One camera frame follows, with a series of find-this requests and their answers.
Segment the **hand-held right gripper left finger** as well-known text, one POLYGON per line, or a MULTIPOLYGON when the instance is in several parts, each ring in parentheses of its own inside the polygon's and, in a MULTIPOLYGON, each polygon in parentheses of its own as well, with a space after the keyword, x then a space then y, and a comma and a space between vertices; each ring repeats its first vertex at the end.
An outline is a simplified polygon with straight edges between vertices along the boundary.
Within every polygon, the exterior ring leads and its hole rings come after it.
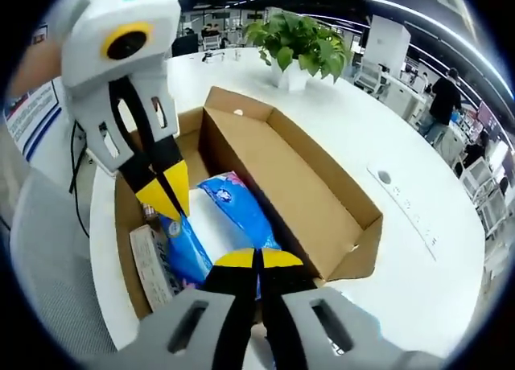
POLYGON ((256 311, 253 249, 219 259, 201 289, 183 290, 145 317, 119 369, 240 369, 256 311))

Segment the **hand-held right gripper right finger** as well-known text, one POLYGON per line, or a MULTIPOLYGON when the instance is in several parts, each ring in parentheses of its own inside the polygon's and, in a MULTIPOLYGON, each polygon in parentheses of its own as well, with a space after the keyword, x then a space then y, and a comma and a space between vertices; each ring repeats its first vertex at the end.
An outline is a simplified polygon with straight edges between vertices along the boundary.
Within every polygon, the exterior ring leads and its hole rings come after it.
POLYGON ((318 287, 291 253, 263 249, 262 317, 278 369, 440 369, 424 351, 388 341, 378 320, 330 286, 318 287))

